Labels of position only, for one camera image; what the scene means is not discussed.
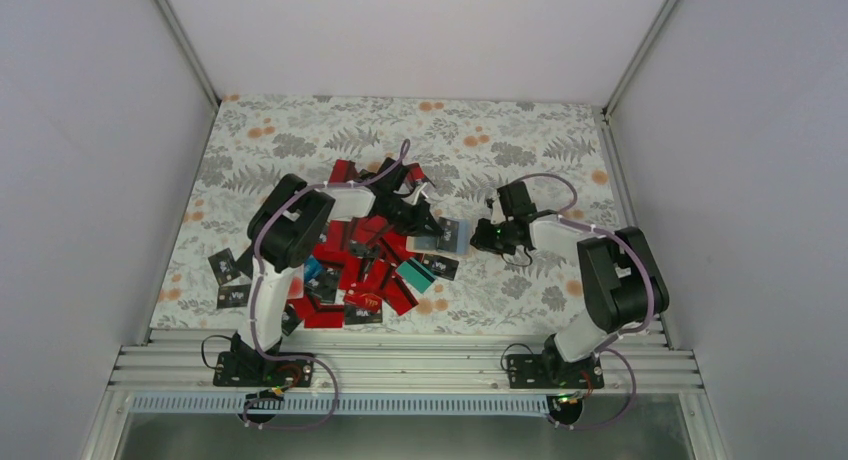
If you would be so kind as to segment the beige leather card holder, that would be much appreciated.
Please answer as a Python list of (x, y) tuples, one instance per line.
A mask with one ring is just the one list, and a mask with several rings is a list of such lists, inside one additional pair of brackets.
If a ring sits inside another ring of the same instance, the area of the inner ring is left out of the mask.
[(439, 237), (408, 237), (406, 249), (421, 254), (466, 257), (470, 254), (472, 224), (467, 219), (440, 218), (442, 229)]

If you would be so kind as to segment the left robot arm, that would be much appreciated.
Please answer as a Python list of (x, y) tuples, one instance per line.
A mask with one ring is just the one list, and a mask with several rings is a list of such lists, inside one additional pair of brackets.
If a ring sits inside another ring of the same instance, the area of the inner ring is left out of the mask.
[(308, 184), (296, 174), (285, 175), (263, 201), (247, 227), (248, 249), (237, 267), (251, 279), (249, 317), (230, 342), (223, 358), (236, 377), (255, 385), (270, 382), (278, 368), (285, 335), (283, 313), (292, 300), (294, 283), (306, 283), (306, 263), (327, 237), (333, 222), (378, 219), (388, 232), (437, 238), (444, 232), (430, 211), (424, 191), (430, 179), (417, 164), (387, 159), (377, 172), (359, 172), (351, 161), (336, 161), (328, 181)]

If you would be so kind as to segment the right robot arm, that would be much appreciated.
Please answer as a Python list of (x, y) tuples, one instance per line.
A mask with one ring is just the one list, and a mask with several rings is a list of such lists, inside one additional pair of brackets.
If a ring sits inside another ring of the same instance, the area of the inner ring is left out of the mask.
[(479, 220), (470, 240), (474, 248), (498, 255), (522, 248), (578, 260), (586, 311), (545, 342), (541, 371), (552, 386), (567, 386), (580, 373), (579, 361), (645, 330), (667, 310), (668, 289), (639, 228), (613, 232), (539, 210), (523, 181), (498, 188), (496, 202), (493, 211), (503, 220)]

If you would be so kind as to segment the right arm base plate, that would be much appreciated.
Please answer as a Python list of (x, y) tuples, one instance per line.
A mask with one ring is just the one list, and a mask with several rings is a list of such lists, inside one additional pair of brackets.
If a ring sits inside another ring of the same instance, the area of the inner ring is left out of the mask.
[(600, 389), (605, 386), (600, 359), (589, 356), (577, 362), (546, 360), (541, 354), (509, 354), (505, 357), (512, 389)]

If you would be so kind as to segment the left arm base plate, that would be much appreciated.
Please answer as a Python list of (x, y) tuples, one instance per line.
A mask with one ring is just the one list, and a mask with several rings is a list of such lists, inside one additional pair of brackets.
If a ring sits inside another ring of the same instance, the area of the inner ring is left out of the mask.
[(232, 352), (218, 356), (212, 383), (216, 387), (309, 387), (315, 356), (295, 354), (294, 360), (269, 361), (261, 356), (249, 359)]

